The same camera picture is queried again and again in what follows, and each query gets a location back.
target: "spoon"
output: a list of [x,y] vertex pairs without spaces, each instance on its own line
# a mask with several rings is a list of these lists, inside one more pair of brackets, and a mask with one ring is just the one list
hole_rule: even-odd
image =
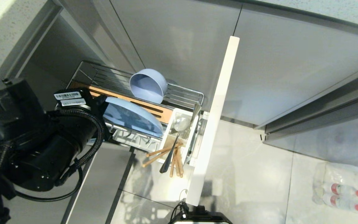
[[175,120],[175,123],[173,125],[173,129],[178,132],[176,135],[176,139],[173,142],[172,149],[169,151],[167,158],[165,159],[164,164],[161,166],[161,169],[159,170],[160,173],[165,173],[169,169],[169,164],[171,163],[171,158],[173,154],[173,150],[175,149],[176,142],[182,134],[182,132],[186,131],[190,126],[190,120],[188,118],[178,118]]

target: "blue bowl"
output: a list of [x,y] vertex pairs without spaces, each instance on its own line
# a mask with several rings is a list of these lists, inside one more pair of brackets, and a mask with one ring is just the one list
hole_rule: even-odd
[[168,84],[164,76],[150,68],[140,70],[129,80],[131,92],[139,99],[160,104],[167,93]]

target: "dish rack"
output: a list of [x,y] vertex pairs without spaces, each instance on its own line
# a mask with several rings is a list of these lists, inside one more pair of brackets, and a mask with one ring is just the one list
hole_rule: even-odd
[[[129,86],[129,79],[132,75],[133,73],[116,68],[82,61],[68,83],[67,88],[87,86],[93,96],[110,92],[111,96],[119,96],[124,99],[132,98],[134,101],[131,102],[142,106],[160,121],[162,121],[164,116],[163,113],[171,112],[172,114],[175,108],[193,112],[195,103],[203,105],[203,93],[171,83],[168,83],[167,94],[160,105],[135,98]],[[196,151],[196,147],[200,144],[203,137],[203,127],[205,127],[206,120],[203,119],[203,116],[199,117],[200,119],[196,121],[196,130],[187,154],[187,163],[190,163],[191,154]],[[113,133],[112,138],[124,145],[134,146],[147,152],[154,152],[160,147],[162,137],[150,136],[137,130],[112,124],[109,121],[106,121],[106,124],[111,133]],[[162,122],[162,125],[164,131],[166,131],[167,123]]]

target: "drawer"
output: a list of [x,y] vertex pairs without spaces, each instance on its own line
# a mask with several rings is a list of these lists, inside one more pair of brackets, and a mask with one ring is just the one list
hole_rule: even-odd
[[[216,85],[215,94],[212,101],[210,111],[201,111],[198,122],[197,131],[193,136],[192,144],[190,145],[189,154],[186,162],[193,166],[193,173],[187,184],[186,203],[197,206],[199,204],[201,191],[204,185],[205,175],[208,169],[209,159],[213,150],[213,141],[218,128],[218,123],[223,110],[223,104],[226,98],[227,88],[229,86],[230,76],[232,74],[234,60],[236,58],[237,47],[240,42],[238,37],[230,36],[227,44],[226,54],[222,63],[219,79]],[[123,95],[124,97],[132,97],[133,95],[129,88],[129,78],[132,74],[121,71],[116,68],[108,68],[102,65],[97,65],[91,62],[83,61],[75,72],[68,88],[76,87],[78,85],[88,86],[89,89],[95,93],[107,94],[111,96],[115,94]],[[178,85],[169,84],[168,93],[161,105],[156,105],[151,102],[145,102],[148,106],[145,108],[150,110],[150,106],[160,107],[160,110],[173,110],[180,108],[193,112],[194,104],[197,102],[203,104],[203,93],[195,90],[183,88]],[[145,133],[140,133],[118,125],[111,125],[113,129],[113,139],[122,144],[134,146],[144,151],[153,152],[159,148],[161,138],[148,136]]]

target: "wooden tray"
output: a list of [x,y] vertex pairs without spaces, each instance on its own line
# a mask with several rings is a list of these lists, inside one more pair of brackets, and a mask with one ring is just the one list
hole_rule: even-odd
[[104,89],[101,88],[96,88],[93,86],[89,86],[89,85],[85,85],[82,84],[80,82],[75,82],[72,81],[70,84],[69,88],[78,88],[78,87],[86,87],[89,89],[89,91],[91,92],[91,95],[96,97],[99,96],[101,94],[107,95],[107,96],[112,96],[112,97],[116,97],[116,98],[120,98],[129,102],[132,102],[138,106],[141,106],[142,108],[144,108],[146,111],[148,111],[149,113],[151,113],[152,115],[155,116],[155,118],[157,120],[159,120],[160,122],[163,122],[165,124],[169,123],[169,119],[172,116],[172,110],[168,109],[168,108],[164,108],[162,106],[156,106],[153,105],[151,103],[147,103],[141,100],[137,100],[137,99],[133,99],[127,96],[123,96],[114,92],[110,92],[110,91],[106,91]]

